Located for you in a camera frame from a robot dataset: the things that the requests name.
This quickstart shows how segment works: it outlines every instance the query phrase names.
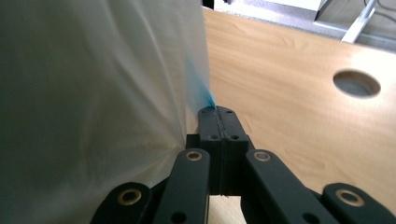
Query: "wooden table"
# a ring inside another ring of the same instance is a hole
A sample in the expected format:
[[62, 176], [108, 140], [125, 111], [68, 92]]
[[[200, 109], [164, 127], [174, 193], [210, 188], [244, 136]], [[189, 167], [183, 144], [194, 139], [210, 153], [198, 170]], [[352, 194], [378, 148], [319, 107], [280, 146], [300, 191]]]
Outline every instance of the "wooden table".
[[[256, 148], [310, 189], [344, 182], [396, 214], [396, 55], [204, 10], [211, 90]], [[354, 69], [381, 91], [355, 97], [333, 76]], [[209, 223], [243, 223], [237, 198], [212, 197]]]

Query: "black linkage arm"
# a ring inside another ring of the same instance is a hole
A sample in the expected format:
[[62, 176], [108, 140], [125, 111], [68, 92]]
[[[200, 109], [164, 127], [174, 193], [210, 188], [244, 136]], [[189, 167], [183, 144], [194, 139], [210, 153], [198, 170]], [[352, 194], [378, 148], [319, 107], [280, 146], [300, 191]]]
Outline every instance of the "black linkage arm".
[[113, 189], [92, 224], [207, 222], [209, 195], [241, 196], [252, 223], [396, 223], [363, 190], [331, 184], [307, 189], [274, 153], [255, 149], [235, 113], [207, 107], [199, 133], [188, 134], [170, 176], [152, 189], [126, 183]]

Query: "white object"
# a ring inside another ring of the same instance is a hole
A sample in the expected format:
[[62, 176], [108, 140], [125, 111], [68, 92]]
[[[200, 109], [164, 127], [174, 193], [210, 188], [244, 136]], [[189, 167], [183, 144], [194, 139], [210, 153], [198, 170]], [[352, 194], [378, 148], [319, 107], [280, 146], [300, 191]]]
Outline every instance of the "white object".
[[319, 11], [328, 0], [266, 0], [285, 6], [300, 7], [308, 10]]
[[0, 223], [88, 223], [166, 178], [208, 106], [200, 1], [0, 6]]

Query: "blue tip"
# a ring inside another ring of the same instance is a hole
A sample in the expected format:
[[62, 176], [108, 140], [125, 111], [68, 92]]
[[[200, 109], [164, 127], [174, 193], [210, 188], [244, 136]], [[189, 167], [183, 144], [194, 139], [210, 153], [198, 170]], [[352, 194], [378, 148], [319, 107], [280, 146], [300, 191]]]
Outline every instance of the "blue tip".
[[215, 95], [213, 95], [213, 92], [212, 92], [212, 91], [210, 91], [209, 94], [210, 94], [210, 101], [209, 101], [209, 104], [210, 104], [210, 106], [212, 106], [213, 108], [216, 108]]

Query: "table hole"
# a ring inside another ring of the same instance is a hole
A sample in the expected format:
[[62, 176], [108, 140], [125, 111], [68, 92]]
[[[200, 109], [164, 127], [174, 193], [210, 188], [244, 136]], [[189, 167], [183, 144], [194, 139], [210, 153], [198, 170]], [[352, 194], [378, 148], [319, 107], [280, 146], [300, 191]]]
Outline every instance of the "table hole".
[[381, 91], [378, 81], [362, 71], [343, 70], [332, 81], [338, 90], [355, 97], [370, 97]]

